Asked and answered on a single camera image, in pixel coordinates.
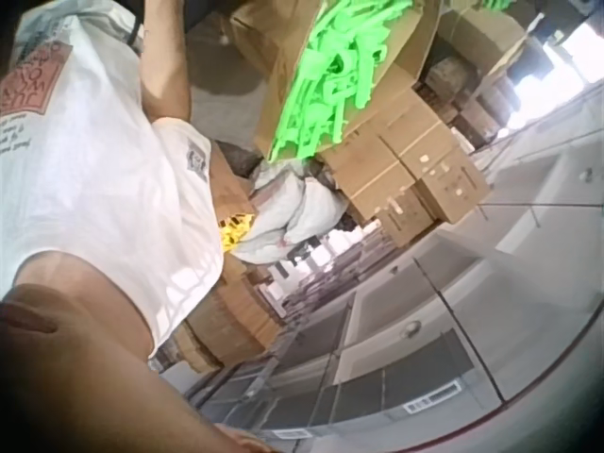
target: cardboard box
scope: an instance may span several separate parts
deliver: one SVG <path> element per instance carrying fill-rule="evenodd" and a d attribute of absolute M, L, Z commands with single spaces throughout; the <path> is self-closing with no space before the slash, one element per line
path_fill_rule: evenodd
<path fill-rule="evenodd" d="M 218 361 L 235 365 L 263 354 L 280 332 L 260 299 L 245 278 L 218 284 L 186 321 L 195 339 Z"/>
<path fill-rule="evenodd" d="M 445 0 L 445 6 L 463 11 L 482 3 L 480 0 Z"/>
<path fill-rule="evenodd" d="M 501 127 L 505 127 L 514 112 L 512 103 L 496 85 L 486 88 L 478 97 L 478 103 Z"/>
<path fill-rule="evenodd" d="M 225 283 L 236 283 L 247 274 L 247 266 L 230 253 L 225 253 L 223 273 L 220 275 Z"/>
<path fill-rule="evenodd" d="M 392 200 L 391 206 L 381 210 L 377 218 L 399 247 L 409 244 L 434 223 L 413 188 Z"/>
<path fill-rule="evenodd" d="M 340 189 L 365 219 L 414 182 L 411 174 L 369 125 L 324 153 Z"/>
<path fill-rule="evenodd" d="M 329 0 L 327 3 L 333 5 L 335 1 Z M 271 151 L 297 63 L 306 48 L 308 36 L 323 4 L 323 0 L 251 0 L 232 11 L 225 22 L 229 38 L 243 55 L 269 78 L 255 135 L 255 144 L 265 156 Z M 400 19 L 388 24 L 391 29 L 387 40 L 389 51 L 386 60 L 376 69 L 376 84 L 379 85 L 404 45 L 411 42 L 417 45 L 427 35 L 434 35 L 439 17 L 434 11 L 438 11 L 440 5 L 441 0 L 416 1 L 413 9 L 407 10 Z M 349 106 L 345 116 L 351 120 L 358 114 L 356 109 Z M 344 135 L 359 124 L 351 121 Z M 330 144 L 326 144 L 322 149 L 329 147 Z"/>
<path fill-rule="evenodd" d="M 268 267 L 264 265 L 248 265 L 247 279 L 252 285 L 260 285 L 273 279 L 273 276 L 268 271 Z"/>
<path fill-rule="evenodd" d="M 466 150 L 475 151 L 488 144 L 461 115 L 457 115 L 451 125 L 470 145 L 469 148 L 465 148 Z"/>
<path fill-rule="evenodd" d="M 508 64 L 526 38 L 524 28 L 505 13 L 471 8 L 445 14 L 438 34 L 474 64 L 481 77 Z"/>
<path fill-rule="evenodd" d="M 491 190 L 460 148 L 446 155 L 415 187 L 429 209 L 451 224 L 458 223 Z"/>
<path fill-rule="evenodd" d="M 499 123 L 478 101 L 469 102 L 461 111 L 460 116 L 468 122 L 486 143 L 490 142 L 501 128 Z"/>
<path fill-rule="evenodd" d="M 237 214 L 256 213 L 249 201 L 249 192 L 242 185 L 240 178 L 233 174 L 220 147 L 214 142 L 210 158 L 210 187 L 219 222 Z"/>
<path fill-rule="evenodd" d="M 210 373 L 223 366 L 205 346 L 195 339 L 193 331 L 186 322 L 175 330 L 172 338 L 182 359 L 197 373 Z"/>
<path fill-rule="evenodd" d="M 452 103 L 444 102 L 429 86 L 420 84 L 414 90 L 446 125 L 451 123 L 459 114 L 459 111 Z"/>
<path fill-rule="evenodd" d="M 518 97 L 514 84 L 509 77 L 505 75 L 500 77 L 495 81 L 495 86 L 506 97 L 508 102 L 512 105 L 514 111 L 520 110 L 522 107 L 522 102 L 520 101 L 520 97 Z"/>
<path fill-rule="evenodd" d="M 443 102 L 451 102 L 472 78 L 471 68 L 457 57 L 447 57 L 432 66 L 426 77 L 428 85 Z"/>
<path fill-rule="evenodd" d="M 413 90 L 400 94 L 369 124 L 415 179 L 420 179 L 457 139 Z"/>

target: stacked cardboard boxes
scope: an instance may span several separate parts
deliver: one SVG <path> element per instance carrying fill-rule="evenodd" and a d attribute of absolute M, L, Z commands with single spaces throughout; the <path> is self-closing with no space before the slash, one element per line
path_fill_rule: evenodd
<path fill-rule="evenodd" d="M 263 354 L 281 324 L 247 277 L 219 282 L 175 335 L 181 355 L 199 371 L 232 366 Z"/>
<path fill-rule="evenodd" d="M 457 116 L 445 119 L 480 148 L 518 108 L 497 82 L 507 79 L 507 69 L 521 55 L 526 31 L 501 11 L 461 8 L 462 3 L 441 18 L 423 83 L 441 100 L 428 102 L 435 111 L 454 115 L 456 110 Z M 426 99 L 426 89 L 418 92 Z"/>
<path fill-rule="evenodd" d="M 270 150 L 295 65 L 320 4 L 252 0 L 228 18 L 227 26 L 236 29 L 230 32 L 235 44 L 269 77 L 256 133 L 256 145 L 264 154 Z M 469 211 L 471 203 L 488 192 L 479 174 L 470 182 L 463 179 L 470 160 L 459 154 L 455 136 L 412 89 L 440 30 L 442 5 L 442 0 L 415 2 L 413 11 L 391 25 L 388 59 L 376 72 L 369 106 L 349 109 L 344 142 L 322 147 L 319 155 L 359 217 L 381 218 L 399 245 L 435 222 L 457 222 L 461 212 Z M 461 35 L 451 31 L 453 41 L 460 42 Z M 495 47 L 499 54 L 509 50 Z M 486 65 L 491 65 L 490 72 L 496 62 L 485 58 L 481 71 Z"/>
<path fill-rule="evenodd" d="M 255 213 L 249 200 L 249 181 L 233 174 L 215 143 L 209 173 L 219 222 L 238 214 Z M 256 272 L 255 266 L 225 254 L 223 273 L 217 285 L 174 335 L 180 356 L 192 369 L 204 373 L 253 359 L 275 340 L 280 324 L 255 288 Z"/>
<path fill-rule="evenodd" d="M 474 65 L 480 78 L 506 67 L 526 38 L 525 29 L 505 13 L 473 8 L 443 15 L 438 35 Z"/>
<path fill-rule="evenodd" d="M 419 83 L 413 90 L 446 125 L 449 125 L 459 114 L 453 103 L 444 102 L 428 85 Z"/>
<path fill-rule="evenodd" d="M 408 77 L 394 65 L 382 83 L 396 92 Z M 489 192 L 451 130 L 407 86 L 321 155 L 361 216 L 377 217 L 399 246 L 436 222 L 459 222 Z"/>

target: floor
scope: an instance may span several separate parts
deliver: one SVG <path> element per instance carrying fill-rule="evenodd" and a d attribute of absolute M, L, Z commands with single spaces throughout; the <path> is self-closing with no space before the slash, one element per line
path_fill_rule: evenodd
<path fill-rule="evenodd" d="M 193 125 L 211 139 L 253 150 L 266 82 L 206 21 L 187 35 Z"/>

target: open cardboard box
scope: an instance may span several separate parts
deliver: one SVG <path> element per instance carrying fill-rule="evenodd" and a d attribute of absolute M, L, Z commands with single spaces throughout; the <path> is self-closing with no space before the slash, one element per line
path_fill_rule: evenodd
<path fill-rule="evenodd" d="M 443 15 L 438 35 L 470 61 L 484 78 L 506 67 L 517 56 L 527 33 L 502 11 L 469 8 Z"/>
<path fill-rule="evenodd" d="M 434 39 L 440 0 L 426 0 L 418 26 L 350 122 L 349 134 L 321 158 L 365 219 L 405 192 L 457 143 L 412 89 Z"/>
<path fill-rule="evenodd" d="M 337 1 L 327 0 L 327 4 L 332 6 Z M 423 41 L 427 36 L 431 42 L 438 23 L 441 1 L 415 0 L 413 8 L 408 9 L 398 20 L 387 24 L 392 31 L 387 40 L 387 58 L 376 68 L 374 74 L 377 87 L 381 85 L 380 81 L 394 61 L 400 57 L 401 49 L 407 58 L 421 60 L 421 71 L 427 50 L 415 50 L 415 47 L 418 41 Z M 226 34 L 242 54 L 269 79 L 254 140 L 265 156 L 271 152 L 281 112 L 294 82 L 297 63 L 307 46 L 323 3 L 324 0 L 249 0 L 231 12 L 223 25 Z M 416 77 L 415 71 L 412 72 L 411 77 Z M 374 93 L 374 102 L 371 103 L 373 107 L 369 106 L 361 112 L 348 106 L 345 118 L 349 124 L 344 136 L 356 129 L 363 122 L 362 118 L 369 117 L 368 110 L 379 107 L 380 101 L 376 101 L 376 98 L 387 95 L 384 91 L 381 95 Z M 331 146 L 332 143 L 327 143 L 326 138 L 326 143 L 320 149 Z M 282 152 L 283 157 L 293 155 L 293 149 Z"/>

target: green plastic items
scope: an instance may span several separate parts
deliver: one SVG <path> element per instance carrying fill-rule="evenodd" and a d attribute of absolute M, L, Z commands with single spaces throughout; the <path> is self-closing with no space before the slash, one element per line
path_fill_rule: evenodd
<path fill-rule="evenodd" d="M 412 5 L 412 0 L 340 0 L 323 10 L 298 63 L 270 161 L 291 145 L 298 159 L 310 158 L 325 134 L 342 142 L 346 104 L 367 107 L 374 72 L 386 59 L 390 29 L 385 23 Z"/>
<path fill-rule="evenodd" d="M 482 7 L 495 11 L 502 11 L 510 6 L 512 0 L 482 0 Z"/>

